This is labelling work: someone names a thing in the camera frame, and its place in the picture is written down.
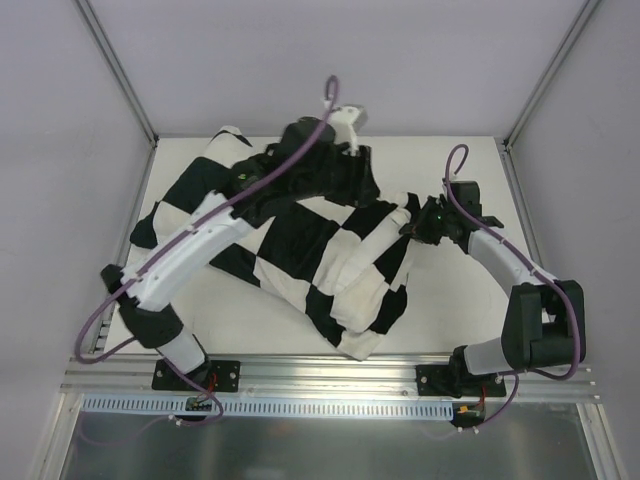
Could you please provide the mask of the black white checkered pillowcase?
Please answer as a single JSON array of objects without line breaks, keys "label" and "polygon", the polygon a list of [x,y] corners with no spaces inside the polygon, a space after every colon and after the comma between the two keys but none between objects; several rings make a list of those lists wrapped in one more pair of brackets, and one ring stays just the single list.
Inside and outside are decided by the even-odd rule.
[{"label": "black white checkered pillowcase", "polygon": [[342,225],[355,209],[322,197],[297,202],[210,264],[285,300],[337,351],[362,361],[406,311],[413,252],[405,235],[406,255],[391,285],[374,266],[347,284],[340,274],[360,240]]}]

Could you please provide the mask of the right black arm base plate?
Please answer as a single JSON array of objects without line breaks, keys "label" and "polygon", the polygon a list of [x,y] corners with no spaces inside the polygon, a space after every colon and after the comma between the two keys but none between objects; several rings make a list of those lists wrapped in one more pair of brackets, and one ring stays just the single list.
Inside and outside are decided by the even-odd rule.
[{"label": "right black arm base plate", "polygon": [[503,398],[506,387],[496,374],[455,374],[448,365],[423,364],[415,367],[416,386],[419,396],[427,397],[489,397]]}]

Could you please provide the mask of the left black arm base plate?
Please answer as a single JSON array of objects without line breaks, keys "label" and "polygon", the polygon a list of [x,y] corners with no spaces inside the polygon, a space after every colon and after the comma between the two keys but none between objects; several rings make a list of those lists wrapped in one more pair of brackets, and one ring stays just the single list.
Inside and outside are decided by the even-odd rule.
[{"label": "left black arm base plate", "polygon": [[[214,393],[235,393],[238,391],[241,363],[234,360],[209,359],[203,366],[186,377],[194,384]],[[164,359],[158,360],[151,383],[156,391],[196,391],[196,388],[182,379]]]}]

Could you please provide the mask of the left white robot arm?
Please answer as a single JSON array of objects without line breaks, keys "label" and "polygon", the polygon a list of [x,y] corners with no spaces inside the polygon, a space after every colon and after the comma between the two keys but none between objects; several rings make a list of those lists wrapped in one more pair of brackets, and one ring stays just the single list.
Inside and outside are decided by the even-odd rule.
[{"label": "left white robot arm", "polygon": [[213,184],[191,216],[134,265],[101,273],[135,341],[161,354],[188,390],[208,381],[207,357],[171,305],[174,294],[210,260],[298,200],[359,200],[366,161],[353,122],[303,117],[264,151],[222,164],[208,157]]}]

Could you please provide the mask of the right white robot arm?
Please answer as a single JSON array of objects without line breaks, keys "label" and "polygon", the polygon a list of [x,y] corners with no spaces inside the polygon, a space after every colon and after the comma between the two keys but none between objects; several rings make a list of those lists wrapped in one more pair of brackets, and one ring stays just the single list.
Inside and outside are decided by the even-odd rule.
[{"label": "right white robot arm", "polygon": [[574,280],[546,272],[506,238],[503,223],[482,211],[477,183],[448,183],[430,196],[401,232],[437,245],[446,237],[482,265],[508,297],[499,337],[456,348],[448,382],[458,394],[482,386],[484,375],[533,372],[567,380],[586,353],[584,292]]}]

